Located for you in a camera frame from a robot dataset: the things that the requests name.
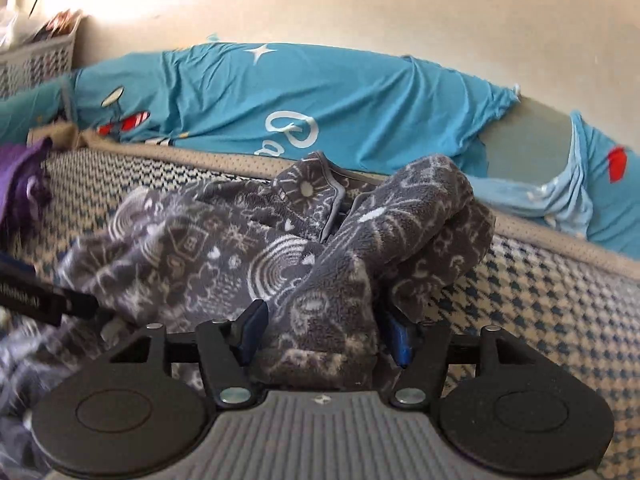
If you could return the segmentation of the grey doodle-print fleece garment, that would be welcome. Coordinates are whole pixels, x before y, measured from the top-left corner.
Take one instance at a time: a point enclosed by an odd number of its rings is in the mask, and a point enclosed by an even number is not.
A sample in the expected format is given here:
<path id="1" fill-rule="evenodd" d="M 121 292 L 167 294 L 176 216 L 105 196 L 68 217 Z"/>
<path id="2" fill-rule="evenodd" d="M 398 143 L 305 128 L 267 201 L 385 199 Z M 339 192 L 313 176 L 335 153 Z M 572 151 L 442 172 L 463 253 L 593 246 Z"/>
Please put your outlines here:
<path id="1" fill-rule="evenodd" d="M 47 465 L 32 408 L 132 328 L 187 332 L 268 304 L 250 376 L 275 386 L 367 387 L 378 359 L 374 310 L 418 322 L 431 296 L 473 269 L 494 234 L 491 211 L 447 157 L 412 162 L 381 183 L 312 153 L 269 182 L 139 188 L 108 228 L 81 237 L 58 281 L 95 296 L 95 321 L 17 322 L 1 341 L 1 474 Z"/>

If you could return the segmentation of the purple folded garment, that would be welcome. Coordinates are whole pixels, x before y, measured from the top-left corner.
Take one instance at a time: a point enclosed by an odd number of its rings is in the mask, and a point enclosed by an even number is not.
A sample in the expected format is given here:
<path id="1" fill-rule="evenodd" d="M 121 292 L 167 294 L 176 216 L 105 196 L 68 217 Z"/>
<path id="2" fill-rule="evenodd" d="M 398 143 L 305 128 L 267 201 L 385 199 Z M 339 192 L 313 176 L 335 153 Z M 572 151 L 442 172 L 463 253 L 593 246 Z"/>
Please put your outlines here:
<path id="1" fill-rule="evenodd" d="M 1 147 L 1 247 L 6 248 L 17 233 L 24 237 L 50 203 L 44 161 L 52 150 L 50 138 L 32 145 Z"/>

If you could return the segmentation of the light blue crumpled cloth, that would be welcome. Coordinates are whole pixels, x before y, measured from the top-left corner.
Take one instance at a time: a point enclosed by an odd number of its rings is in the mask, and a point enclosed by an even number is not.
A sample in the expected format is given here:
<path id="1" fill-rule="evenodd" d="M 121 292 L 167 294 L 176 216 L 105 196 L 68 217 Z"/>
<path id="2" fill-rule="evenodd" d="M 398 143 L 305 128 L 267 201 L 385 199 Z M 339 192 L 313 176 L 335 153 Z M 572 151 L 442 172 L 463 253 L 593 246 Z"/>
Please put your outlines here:
<path id="1" fill-rule="evenodd" d="M 570 128 L 566 166 L 556 177 L 529 184 L 469 176 L 475 197 L 498 211 L 586 240 L 594 208 L 587 191 L 585 123 L 576 110 L 570 113 Z"/>

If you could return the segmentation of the white perforated plastic basket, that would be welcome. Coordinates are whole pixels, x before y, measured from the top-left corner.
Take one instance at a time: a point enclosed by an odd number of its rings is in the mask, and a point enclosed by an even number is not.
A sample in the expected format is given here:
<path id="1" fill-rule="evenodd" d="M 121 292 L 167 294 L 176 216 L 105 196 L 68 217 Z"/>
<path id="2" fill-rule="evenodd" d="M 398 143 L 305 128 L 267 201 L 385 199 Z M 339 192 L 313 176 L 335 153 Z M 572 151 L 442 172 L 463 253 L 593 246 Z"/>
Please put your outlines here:
<path id="1" fill-rule="evenodd" d="M 1 97 L 34 88 L 72 69 L 76 32 L 82 14 L 64 11 L 50 20 L 31 18 L 36 34 L 28 44 L 1 51 Z"/>

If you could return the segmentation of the blue cartoon-print bed sheet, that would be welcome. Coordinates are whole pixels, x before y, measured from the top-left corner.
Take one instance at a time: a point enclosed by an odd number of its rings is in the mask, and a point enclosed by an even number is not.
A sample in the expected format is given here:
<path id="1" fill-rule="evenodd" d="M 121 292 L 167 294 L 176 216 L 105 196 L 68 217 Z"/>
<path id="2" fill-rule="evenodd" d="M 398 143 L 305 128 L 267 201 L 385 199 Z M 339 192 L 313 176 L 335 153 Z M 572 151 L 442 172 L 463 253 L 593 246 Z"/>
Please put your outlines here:
<path id="1" fill-rule="evenodd" d="M 1 140 L 64 117 L 119 143 L 296 159 L 320 151 L 350 170 L 392 174 L 429 154 L 488 174 L 480 133 L 518 89 L 413 58 L 308 44 L 200 44 L 131 53 L 1 103 Z M 587 240 L 639 255 L 639 157 L 590 126 Z"/>

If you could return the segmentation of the clear plastic bag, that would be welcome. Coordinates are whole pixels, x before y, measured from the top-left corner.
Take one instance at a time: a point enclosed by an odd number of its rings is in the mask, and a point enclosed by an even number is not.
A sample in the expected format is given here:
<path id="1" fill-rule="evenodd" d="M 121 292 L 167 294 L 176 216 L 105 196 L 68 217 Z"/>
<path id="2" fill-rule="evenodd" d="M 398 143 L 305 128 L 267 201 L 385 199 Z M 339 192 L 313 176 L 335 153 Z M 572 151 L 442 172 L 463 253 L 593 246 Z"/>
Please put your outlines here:
<path id="1" fill-rule="evenodd" d="M 6 52 L 28 44 L 36 34 L 36 23 L 22 12 L 17 0 L 1 0 L 0 48 Z"/>

